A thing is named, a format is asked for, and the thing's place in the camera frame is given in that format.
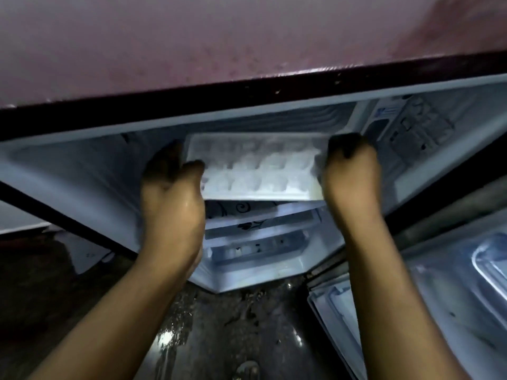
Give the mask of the person's left hand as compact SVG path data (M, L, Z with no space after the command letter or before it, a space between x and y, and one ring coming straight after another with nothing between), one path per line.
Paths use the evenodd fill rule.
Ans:
M173 141L152 157L143 172L140 261L192 264L201 260L205 204L201 193L180 182L181 153L182 143Z

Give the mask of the person's right hand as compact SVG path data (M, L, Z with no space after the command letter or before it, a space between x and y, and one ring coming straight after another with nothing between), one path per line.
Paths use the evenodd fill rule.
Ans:
M326 157L321 187L329 211L344 234L381 218L381 166L374 147L372 155Z

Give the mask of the white ice cube tray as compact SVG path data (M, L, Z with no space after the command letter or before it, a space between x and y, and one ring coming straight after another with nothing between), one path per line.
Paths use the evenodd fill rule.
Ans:
M330 133L195 133L183 162L201 160L204 200L323 200L320 185Z

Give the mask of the person's left forearm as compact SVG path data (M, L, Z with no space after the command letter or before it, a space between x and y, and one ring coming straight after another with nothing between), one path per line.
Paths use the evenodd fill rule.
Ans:
M27 380L133 380L201 256L143 250Z

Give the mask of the person's right forearm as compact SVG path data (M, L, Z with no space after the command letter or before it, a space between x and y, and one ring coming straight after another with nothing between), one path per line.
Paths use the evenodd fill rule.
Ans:
M368 380L471 380L413 283L381 215L335 215L345 238Z

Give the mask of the patterned refrigerator shelf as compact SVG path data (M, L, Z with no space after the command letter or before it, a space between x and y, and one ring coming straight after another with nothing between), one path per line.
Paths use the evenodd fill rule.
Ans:
M208 201L206 208L206 230L261 221L292 215L323 207L324 201L270 202L270 201Z

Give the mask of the white refrigerator drawer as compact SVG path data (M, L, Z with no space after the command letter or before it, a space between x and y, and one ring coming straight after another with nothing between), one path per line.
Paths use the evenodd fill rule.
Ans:
M252 270L282 276L300 274L317 266L343 245L332 224L272 226L205 240L200 266L209 274Z

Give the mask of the maroon refrigerator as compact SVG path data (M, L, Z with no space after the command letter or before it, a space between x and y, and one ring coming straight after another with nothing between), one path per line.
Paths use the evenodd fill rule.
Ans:
M0 0L0 219L135 259L140 177L195 133L361 133L398 231L507 174L507 0ZM332 224L325 206L207 230ZM214 293L292 275L191 282Z

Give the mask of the refrigerator door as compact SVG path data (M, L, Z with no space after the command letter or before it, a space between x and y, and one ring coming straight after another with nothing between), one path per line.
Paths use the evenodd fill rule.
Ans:
M432 317L473 380L507 380L507 209L402 251ZM353 380L368 380L349 275L308 303Z

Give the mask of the person's foot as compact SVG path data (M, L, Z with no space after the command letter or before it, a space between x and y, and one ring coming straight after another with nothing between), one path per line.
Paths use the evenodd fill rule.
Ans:
M259 364L254 360L245 361L237 368L232 380L261 380Z

